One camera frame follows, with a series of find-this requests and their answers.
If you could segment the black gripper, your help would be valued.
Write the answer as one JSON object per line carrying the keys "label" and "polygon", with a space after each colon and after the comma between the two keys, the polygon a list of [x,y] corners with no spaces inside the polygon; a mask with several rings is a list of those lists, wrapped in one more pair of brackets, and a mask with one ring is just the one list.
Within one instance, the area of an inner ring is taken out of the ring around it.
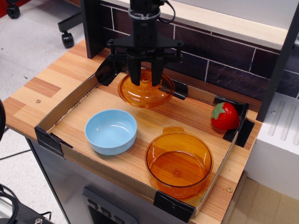
{"label": "black gripper", "polygon": [[152,85],[160,84],[164,66],[182,61],[183,43],[158,33],[157,19],[133,19],[133,34],[111,39],[109,59],[127,65],[131,82],[139,86],[141,62],[151,63]]}

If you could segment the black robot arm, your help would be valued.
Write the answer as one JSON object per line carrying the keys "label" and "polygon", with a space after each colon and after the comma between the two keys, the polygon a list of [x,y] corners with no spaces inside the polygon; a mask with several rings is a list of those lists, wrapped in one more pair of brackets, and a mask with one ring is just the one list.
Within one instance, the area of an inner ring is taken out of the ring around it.
{"label": "black robot arm", "polygon": [[128,9],[133,22],[133,34],[127,37],[111,39],[109,59],[124,62],[131,82],[140,85],[141,63],[151,63],[152,85],[160,83],[164,66],[171,62],[181,62],[183,42],[158,33],[157,21],[171,23],[160,18],[160,6],[171,3],[167,0],[131,0]]}

